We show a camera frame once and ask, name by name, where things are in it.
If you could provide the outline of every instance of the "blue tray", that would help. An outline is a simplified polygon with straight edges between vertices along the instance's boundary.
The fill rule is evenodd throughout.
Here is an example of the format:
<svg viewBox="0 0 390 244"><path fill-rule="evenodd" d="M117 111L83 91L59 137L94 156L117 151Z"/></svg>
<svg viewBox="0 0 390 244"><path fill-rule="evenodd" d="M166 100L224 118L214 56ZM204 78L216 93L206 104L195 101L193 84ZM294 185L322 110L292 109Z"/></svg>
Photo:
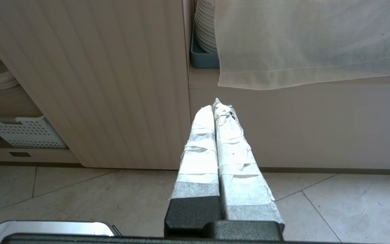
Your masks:
<svg viewBox="0 0 390 244"><path fill-rule="evenodd" d="M191 60L195 68L219 68L218 54L209 54L198 45L195 25L192 28Z"/></svg>

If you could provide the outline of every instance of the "tile floor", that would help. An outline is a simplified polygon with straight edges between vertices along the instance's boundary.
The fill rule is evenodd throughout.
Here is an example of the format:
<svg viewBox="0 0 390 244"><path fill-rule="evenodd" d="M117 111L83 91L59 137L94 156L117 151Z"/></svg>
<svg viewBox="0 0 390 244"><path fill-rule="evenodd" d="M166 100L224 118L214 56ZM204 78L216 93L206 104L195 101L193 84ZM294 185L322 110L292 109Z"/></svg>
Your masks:
<svg viewBox="0 0 390 244"><path fill-rule="evenodd" d="M162 236L177 172L0 166L0 222L98 220ZM264 173L286 240L390 243L390 176Z"/></svg>

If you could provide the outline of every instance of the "grout line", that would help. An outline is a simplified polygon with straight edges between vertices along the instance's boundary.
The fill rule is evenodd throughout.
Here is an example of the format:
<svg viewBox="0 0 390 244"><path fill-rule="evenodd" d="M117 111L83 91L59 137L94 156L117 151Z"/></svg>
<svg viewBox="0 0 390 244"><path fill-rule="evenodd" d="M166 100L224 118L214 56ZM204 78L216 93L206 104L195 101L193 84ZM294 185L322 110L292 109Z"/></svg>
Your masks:
<svg viewBox="0 0 390 244"><path fill-rule="evenodd" d="M289 197L289 196L292 196L292 195L298 193L299 191L303 192L303 190L308 189L308 188L312 187L313 185L322 183L323 181L327 181L328 179L333 178L333 177L335 177L335 176L337 176L337 175L339 175L339 174L335 174L335 175L333 175L333 176L327 177L326 179L323 179L323 180L321 180L321 181L319 181L319 182L316 182L316 183L314 183L314 184L312 184L312 185L310 185L310 186L307 186L307 187L305 187L305 188L303 188L303 189L301 189L301 190L298 190L298 191L296 191L296 192L293 192L293 193L291 193L291 194L288 194L287 196L284 196L283 198L280 198L280 199L275 200L275 202L281 201L281 200L284 199L284 198L287 198L287 197Z"/></svg>
<svg viewBox="0 0 390 244"><path fill-rule="evenodd" d="M334 230L332 229L332 227L330 227L329 223L326 221L326 219L323 217L323 215L319 212L319 210L314 206L314 204L311 202L311 200L308 198L308 196L303 192L303 190L301 190L301 192L303 193L303 195L306 197L306 199L308 199L309 203L311 204L311 206L317 211L317 213L320 215L320 217L322 218L322 220L328 225L329 229L331 229L332 233L336 236L336 238L338 238L338 240L342 243L341 239L338 237L338 235L334 232Z"/></svg>
<svg viewBox="0 0 390 244"><path fill-rule="evenodd" d="M36 166L36 171L34 173L34 184L32 185L32 194L31 194L31 198L34 198L34 189L36 188L36 178L37 178L37 166Z"/></svg>
<svg viewBox="0 0 390 244"><path fill-rule="evenodd" d="M96 176L96 177L94 177L94 178L91 178L91 179L88 179L88 180L85 180L85 181L81 181L81 182L77 182L77 183L75 183L75 184L67 185L67 186L65 186L65 187L63 187L63 188L60 188L60 189L57 189L57 190L61 190L61 189L64 189L64 188L66 188L66 187L69 187L69 186L72 186L72 185L76 185L76 184L80 184L80 183L83 183L83 182L87 182L87 181L89 181L89 180L96 179L96 178L99 178L99 177L102 177L102 176L108 175L108 174L110 174L110 173L117 172L118 170L119 170L119 169L117 169L117 170L114 170L114 171L111 171L111 172L109 172L109 173L106 173L106 174L104 174L104 175L101 175L101 176ZM53 193L53 192L55 192L55 191L57 191L57 190L53 190L53 191L50 191L50 192L44 193L44 194L42 194L42 195L39 195L39 196L44 196L44 195L46 195L46 194ZM10 205L7 205L7 206L5 206L5 207L0 207L0 210L4 209L4 208L6 208L6 207L11 207L11 206L13 206L13 205L16 205L16 204L23 203L23 202L25 202L25 201L29 201L29 200L31 200L31 199L33 199L33 198L25 199L25 200L23 200L23 201L18 201L17 203L10 204Z"/></svg>

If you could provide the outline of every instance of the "small label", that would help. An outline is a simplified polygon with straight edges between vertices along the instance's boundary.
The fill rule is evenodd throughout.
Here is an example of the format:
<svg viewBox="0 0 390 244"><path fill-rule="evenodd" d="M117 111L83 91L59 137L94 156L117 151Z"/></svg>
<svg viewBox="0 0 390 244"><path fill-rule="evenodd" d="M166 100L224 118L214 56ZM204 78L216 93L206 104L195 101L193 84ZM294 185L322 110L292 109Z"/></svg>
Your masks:
<svg viewBox="0 0 390 244"><path fill-rule="evenodd" d="M18 151L11 151L9 152L11 156L13 157L31 157L31 155L27 152L18 152Z"/></svg>

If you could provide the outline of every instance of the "white cloth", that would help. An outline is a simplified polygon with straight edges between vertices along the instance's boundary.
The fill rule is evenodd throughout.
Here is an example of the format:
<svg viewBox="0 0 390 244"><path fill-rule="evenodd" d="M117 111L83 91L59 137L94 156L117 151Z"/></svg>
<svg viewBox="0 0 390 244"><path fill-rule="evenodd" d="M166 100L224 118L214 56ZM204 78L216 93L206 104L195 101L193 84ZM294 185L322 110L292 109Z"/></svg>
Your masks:
<svg viewBox="0 0 390 244"><path fill-rule="evenodd" d="M215 0L219 86L390 76L390 0Z"/></svg>

